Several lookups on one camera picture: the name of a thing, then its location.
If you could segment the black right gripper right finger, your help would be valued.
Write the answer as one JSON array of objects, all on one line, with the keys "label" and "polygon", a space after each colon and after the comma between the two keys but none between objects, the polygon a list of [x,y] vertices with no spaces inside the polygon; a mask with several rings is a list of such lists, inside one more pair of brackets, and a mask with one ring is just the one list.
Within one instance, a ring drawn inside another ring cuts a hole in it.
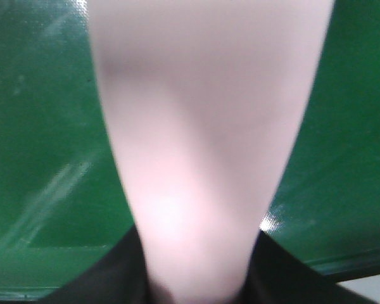
[{"label": "black right gripper right finger", "polygon": [[261,231],[251,255],[241,303],[370,303],[299,261]]}]

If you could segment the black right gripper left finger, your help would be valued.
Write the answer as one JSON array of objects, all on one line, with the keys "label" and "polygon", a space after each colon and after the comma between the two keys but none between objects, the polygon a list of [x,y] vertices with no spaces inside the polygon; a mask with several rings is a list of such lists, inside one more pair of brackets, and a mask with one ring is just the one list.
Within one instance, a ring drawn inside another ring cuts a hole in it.
[{"label": "black right gripper left finger", "polygon": [[44,297],[44,303],[173,303],[152,287],[136,226],[89,269]]}]

